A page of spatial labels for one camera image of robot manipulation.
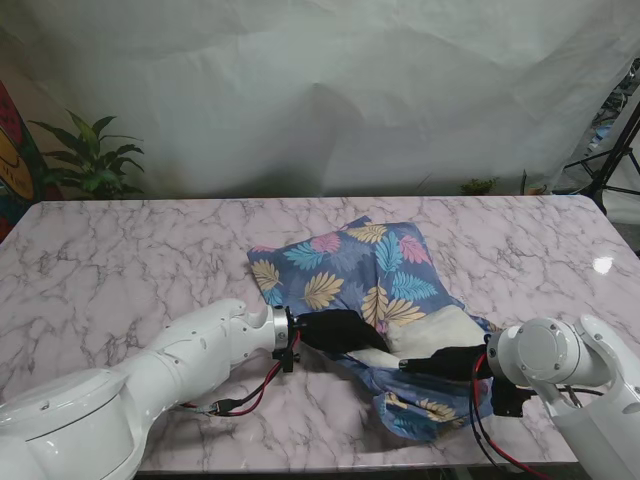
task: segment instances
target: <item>white curtain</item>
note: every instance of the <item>white curtain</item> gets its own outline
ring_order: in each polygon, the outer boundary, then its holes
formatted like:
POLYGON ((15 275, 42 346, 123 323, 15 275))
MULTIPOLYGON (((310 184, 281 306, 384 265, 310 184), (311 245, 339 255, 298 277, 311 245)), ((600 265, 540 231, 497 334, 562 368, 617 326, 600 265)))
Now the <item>white curtain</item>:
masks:
POLYGON ((117 115, 162 197, 545 183, 640 49, 637 0, 0 2, 23 116, 117 115))

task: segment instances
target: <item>marble table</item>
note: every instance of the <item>marble table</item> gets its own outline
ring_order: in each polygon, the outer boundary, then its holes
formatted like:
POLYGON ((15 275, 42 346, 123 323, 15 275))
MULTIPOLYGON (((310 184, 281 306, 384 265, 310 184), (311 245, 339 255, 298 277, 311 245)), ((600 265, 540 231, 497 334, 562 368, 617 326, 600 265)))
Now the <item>marble table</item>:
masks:
MULTIPOLYGON (((329 232, 361 215, 415 222, 444 285, 497 325, 535 316, 609 322, 640 354, 640 261, 584 197, 51 202, 0 246, 0 401, 71 371, 112 365, 171 319, 223 297, 263 305, 245 252, 329 232)), ((485 463, 470 428, 424 445, 394 436, 367 392, 306 348, 254 414, 169 412, 142 470, 302 471, 485 463)), ((216 397, 253 389, 271 361, 236 370, 216 397)), ((534 399, 494 418, 498 444, 531 463, 575 457, 534 399)))

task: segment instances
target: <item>green leaves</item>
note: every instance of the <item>green leaves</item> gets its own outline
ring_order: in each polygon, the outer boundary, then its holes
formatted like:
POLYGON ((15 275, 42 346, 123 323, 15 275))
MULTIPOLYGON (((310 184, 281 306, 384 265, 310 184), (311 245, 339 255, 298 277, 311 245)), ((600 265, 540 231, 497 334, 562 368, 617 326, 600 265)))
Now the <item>green leaves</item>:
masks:
POLYGON ((56 160, 60 160, 61 162, 70 163, 71 165, 75 165, 76 167, 81 167, 83 165, 82 159, 78 157, 78 155, 74 155, 71 152, 66 152, 64 150, 59 150, 55 152, 45 152, 43 155, 47 157, 53 157, 56 160))
POLYGON ((73 120, 75 126, 78 127, 78 130, 80 130, 80 135, 89 147, 89 152, 94 157, 97 157, 100 153, 100 142, 98 142, 96 133, 89 125, 85 123, 84 120, 82 120, 75 113, 71 112, 70 110, 67 110, 67 112, 69 113, 69 115, 71 115, 71 120, 73 120))
POLYGON ((82 180, 81 188, 87 192, 93 192, 98 189, 103 183, 107 183, 117 189, 122 188, 122 181, 111 170, 100 170, 82 180))
POLYGON ((91 130, 93 130, 93 133, 95 133, 96 136, 99 136, 102 129, 107 125, 109 125, 109 123, 111 123, 111 120, 113 120, 114 118, 116 117, 101 118, 100 120, 98 120, 96 123, 93 124, 93 127, 91 127, 91 130))
POLYGON ((104 128, 116 117, 104 117, 89 126, 78 115, 68 112, 74 125, 80 131, 77 137, 47 123, 32 122, 51 132, 65 147, 71 150, 56 150, 47 152, 44 155, 75 167, 75 169, 52 168, 47 173, 45 182, 63 187, 78 188, 88 193, 91 198, 98 200, 122 198, 124 195, 131 193, 143 193, 139 188, 124 183, 126 174, 122 171, 122 166, 125 163, 130 163, 144 172, 142 166, 135 160, 122 156, 126 153, 143 154, 144 152, 141 148, 132 143, 127 143, 116 150, 100 155, 100 143, 105 138, 137 139, 125 135, 103 135, 100 137, 104 128))
POLYGON ((71 135, 66 130, 52 127, 48 123, 44 123, 44 122, 34 122, 33 120, 31 120, 31 123, 38 125, 40 128, 44 128, 48 132, 53 133, 56 136, 56 138, 60 141, 60 143, 62 143, 65 147, 70 148, 71 150, 76 152, 78 151, 77 150, 78 143, 79 143, 78 139, 73 135, 71 135))
POLYGON ((129 153, 129 152, 137 152, 137 153, 144 154, 144 152, 140 148, 136 147, 133 144, 123 145, 116 150, 117 155, 122 155, 123 153, 129 153))
POLYGON ((134 166, 138 167, 140 169, 141 172, 144 172, 144 168, 142 168, 137 162, 134 162, 133 160, 131 160, 128 157, 120 157, 120 158, 116 158, 112 163, 111 166, 113 168, 113 170, 115 172, 122 172, 121 168, 122 165, 125 163, 131 163, 134 166))

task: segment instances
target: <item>blue fabric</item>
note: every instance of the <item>blue fabric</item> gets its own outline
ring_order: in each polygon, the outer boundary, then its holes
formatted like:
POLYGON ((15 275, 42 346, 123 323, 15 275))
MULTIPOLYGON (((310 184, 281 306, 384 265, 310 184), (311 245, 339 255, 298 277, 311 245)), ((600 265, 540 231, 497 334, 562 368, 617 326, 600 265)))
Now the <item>blue fabric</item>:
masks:
MULTIPOLYGON (((373 225, 362 217, 340 231, 280 249, 254 247, 248 257, 270 305, 288 305, 295 313, 356 310, 383 336, 389 322, 410 323, 448 305, 464 308, 440 282, 412 223, 373 225)), ((472 318, 489 330, 486 320, 472 318)), ((382 422, 397 435, 433 441, 468 422, 468 383, 371 368, 347 355, 331 358, 367 385, 382 422)), ((487 385, 482 388, 487 393, 487 385)), ((490 413, 488 397, 483 414, 490 413)))

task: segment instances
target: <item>clothing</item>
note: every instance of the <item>clothing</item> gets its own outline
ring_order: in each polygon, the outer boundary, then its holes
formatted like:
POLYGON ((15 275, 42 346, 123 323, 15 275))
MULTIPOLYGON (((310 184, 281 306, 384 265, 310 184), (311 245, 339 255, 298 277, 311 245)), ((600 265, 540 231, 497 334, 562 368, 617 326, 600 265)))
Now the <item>clothing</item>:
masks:
MULTIPOLYGON (((485 319, 466 315, 464 305, 449 296, 412 223, 375 225, 362 217, 339 231, 283 248, 254 247, 248 257, 267 303, 288 305, 294 314, 355 310, 403 354, 469 345, 469 338, 482 342, 481 331, 490 327, 485 319), (455 328, 447 329, 449 323, 455 328), (424 330, 418 334, 424 345, 412 343, 411 335, 402 334, 404 328, 412 335, 424 330)), ((397 359, 390 349, 385 355, 397 359)), ((468 382, 401 372, 397 360, 377 352, 327 355, 360 377, 374 394, 383 423, 400 436, 433 441, 468 421, 468 382), (376 367, 375 358, 377 365, 392 368, 376 367)), ((488 392, 486 385, 482 389, 488 392)), ((490 412, 487 395, 481 412, 490 412)))

